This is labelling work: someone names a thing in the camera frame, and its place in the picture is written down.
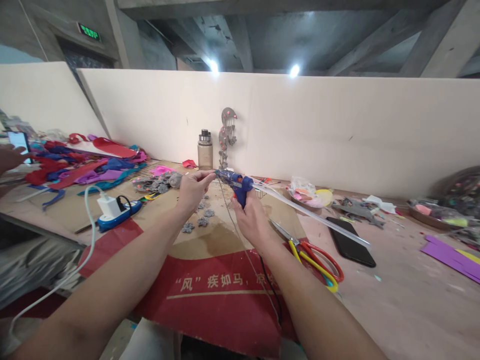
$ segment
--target hot glue gun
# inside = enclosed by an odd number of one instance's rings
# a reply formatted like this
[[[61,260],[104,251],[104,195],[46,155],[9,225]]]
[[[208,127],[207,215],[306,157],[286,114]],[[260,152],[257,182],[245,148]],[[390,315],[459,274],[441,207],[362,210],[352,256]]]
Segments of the hot glue gun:
[[[254,183],[252,178],[248,176],[243,177],[239,173],[228,170],[222,170],[218,172],[217,175],[222,183],[227,184],[233,189],[236,199],[241,207],[244,208],[247,203],[247,192],[254,188],[252,186]]]

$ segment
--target black phone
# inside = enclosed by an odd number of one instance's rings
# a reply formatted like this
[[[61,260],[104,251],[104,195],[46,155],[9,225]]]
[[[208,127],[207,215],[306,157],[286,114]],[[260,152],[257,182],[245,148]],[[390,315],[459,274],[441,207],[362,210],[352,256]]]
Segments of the black phone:
[[[15,131],[8,131],[8,140],[10,144],[18,147],[24,147],[26,150],[22,152],[22,154],[26,154],[30,152],[30,145],[29,145],[29,138],[25,132],[15,132]],[[24,162],[24,164],[31,164],[32,159],[28,158]]]
[[[347,230],[348,232],[351,232],[352,234],[358,236],[351,223],[336,219],[334,217],[327,217],[326,219],[329,222],[334,223],[335,225],[338,225],[339,227]],[[328,228],[328,230],[330,230],[330,234],[333,238],[336,249],[344,258],[368,266],[370,268],[374,268],[377,266],[374,258],[372,257],[372,255],[370,255],[368,249],[365,246],[346,237],[338,231],[333,230],[330,227]]]

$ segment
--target forearm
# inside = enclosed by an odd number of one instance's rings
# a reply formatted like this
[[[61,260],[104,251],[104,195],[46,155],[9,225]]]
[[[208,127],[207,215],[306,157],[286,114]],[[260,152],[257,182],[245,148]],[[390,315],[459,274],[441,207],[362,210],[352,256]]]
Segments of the forearm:
[[[190,214],[178,206],[138,238],[130,242],[90,276],[68,300],[50,316],[39,331],[19,350],[20,357],[35,354],[35,349],[55,349],[62,337],[75,337],[79,358],[98,358],[119,323],[144,297],[158,276],[167,253]],[[52,358],[54,354],[45,354]]]
[[[352,314],[271,236],[257,250],[281,289],[308,358],[386,359]]]

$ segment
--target red scissors handle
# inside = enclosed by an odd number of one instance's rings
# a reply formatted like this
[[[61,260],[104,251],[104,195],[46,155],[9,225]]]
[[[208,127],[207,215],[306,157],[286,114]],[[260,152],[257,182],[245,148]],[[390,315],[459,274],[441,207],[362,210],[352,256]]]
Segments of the red scissors handle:
[[[344,272],[342,271],[342,268],[340,267],[340,265],[334,260],[333,257],[330,256],[330,254],[324,250],[322,250],[321,248],[319,248],[318,246],[315,246],[309,242],[306,242],[306,241],[301,241],[300,242],[300,246],[306,251],[306,253],[308,254],[308,256],[313,260],[315,261],[318,265],[320,265],[327,273],[329,273],[335,280],[337,283],[341,283],[344,279],[345,279],[345,276],[344,276]],[[325,265],[320,261],[320,259],[314,254],[314,252],[312,251],[312,249],[318,251],[320,254],[322,254],[323,256],[325,256],[331,263],[332,265],[335,267],[335,269],[337,270],[338,272],[338,276],[336,276],[335,274],[333,274],[329,269],[327,269],[325,267]]]

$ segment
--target white wall board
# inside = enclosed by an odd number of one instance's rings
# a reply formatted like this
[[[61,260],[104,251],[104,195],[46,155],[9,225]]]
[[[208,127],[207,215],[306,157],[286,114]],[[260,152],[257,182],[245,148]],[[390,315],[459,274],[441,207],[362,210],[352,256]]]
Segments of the white wall board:
[[[82,69],[113,140],[197,161],[202,128],[238,114],[229,164],[241,173],[377,196],[426,195],[479,164],[480,81]],[[214,165],[218,164],[214,142]]]
[[[0,109],[36,131],[106,132],[65,62],[0,65]]]

